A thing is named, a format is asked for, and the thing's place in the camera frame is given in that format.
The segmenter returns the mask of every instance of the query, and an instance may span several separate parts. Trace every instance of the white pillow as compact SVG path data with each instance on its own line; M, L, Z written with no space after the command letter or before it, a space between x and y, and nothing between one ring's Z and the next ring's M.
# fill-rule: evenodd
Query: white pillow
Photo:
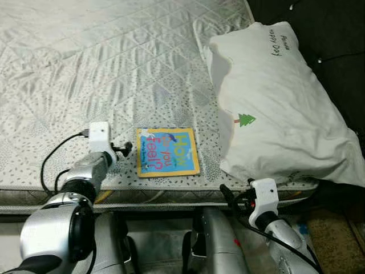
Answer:
M225 172L365 187L358 138L307 66L287 22L213 37L205 56L220 105Z

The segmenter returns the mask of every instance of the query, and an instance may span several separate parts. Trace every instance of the dark fabric background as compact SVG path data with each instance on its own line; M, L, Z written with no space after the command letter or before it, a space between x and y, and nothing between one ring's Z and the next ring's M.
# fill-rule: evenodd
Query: dark fabric background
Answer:
M280 21L291 24L298 37L302 55L349 128L358 134L365 155L365 1L248 2L256 21L265 25Z

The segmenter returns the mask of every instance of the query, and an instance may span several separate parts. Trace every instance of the mattress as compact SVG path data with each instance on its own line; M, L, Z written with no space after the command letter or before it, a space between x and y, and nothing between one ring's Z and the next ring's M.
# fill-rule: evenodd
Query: mattress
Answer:
M162 202L214 202L222 201L221 183L247 189L248 178L219 169L218 105L196 38L252 22L240 0L0 0L1 204L42 202L43 159L97 121L109 121L116 146L134 144L139 127L192 127L196 137L200 175L139 179L134 147L102 184L119 192L114 202L156 194ZM76 138L55 153L48 188L87 152L88 140ZM290 181L278 189L316 186Z

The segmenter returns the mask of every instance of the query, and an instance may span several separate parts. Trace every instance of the dotted pattern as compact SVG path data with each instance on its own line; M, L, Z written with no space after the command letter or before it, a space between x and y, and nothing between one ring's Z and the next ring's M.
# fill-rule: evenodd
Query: dotted pattern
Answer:
M0 188L41 190L46 155L102 120L110 122L117 146L134 143L138 127L193 127L201 166L196 176L142 180L134 148L109 172L104 189L130 188L136 195L146 188L248 187L247 178L219 169L218 105L199 47L247 27L249 14L241 0L0 0ZM87 146L76 138L50 159L50 188ZM169 199L215 195L201 193Z

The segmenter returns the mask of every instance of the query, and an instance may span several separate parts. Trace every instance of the book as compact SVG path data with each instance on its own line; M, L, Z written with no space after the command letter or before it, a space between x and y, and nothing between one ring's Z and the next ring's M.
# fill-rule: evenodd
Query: book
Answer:
M139 177L195 175L200 173L192 128L138 128Z

